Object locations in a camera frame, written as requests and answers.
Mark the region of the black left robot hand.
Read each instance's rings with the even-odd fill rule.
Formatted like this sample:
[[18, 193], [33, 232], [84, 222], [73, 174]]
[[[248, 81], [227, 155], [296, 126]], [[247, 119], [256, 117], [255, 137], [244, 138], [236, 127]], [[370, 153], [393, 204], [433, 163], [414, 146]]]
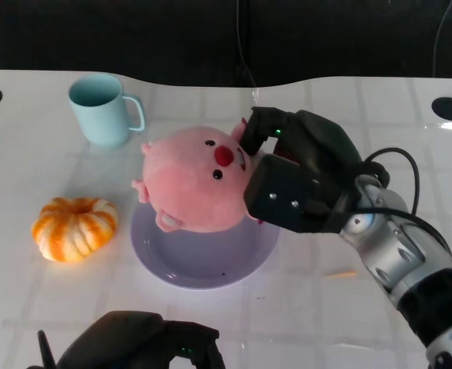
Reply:
[[144, 311], [111, 311], [88, 327], [58, 361], [38, 332], [40, 368], [168, 368], [176, 357], [196, 368], [224, 368], [219, 331], [187, 321], [166, 321]]

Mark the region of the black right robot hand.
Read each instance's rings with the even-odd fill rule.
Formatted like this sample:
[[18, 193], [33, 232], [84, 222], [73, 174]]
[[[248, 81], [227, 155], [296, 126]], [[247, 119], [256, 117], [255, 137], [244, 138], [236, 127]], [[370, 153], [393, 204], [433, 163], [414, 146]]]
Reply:
[[[274, 153], [260, 155], [269, 138]], [[260, 158], [244, 190], [251, 217], [297, 233], [341, 232], [360, 197], [362, 160], [340, 125], [309, 111], [254, 107], [240, 146]]]

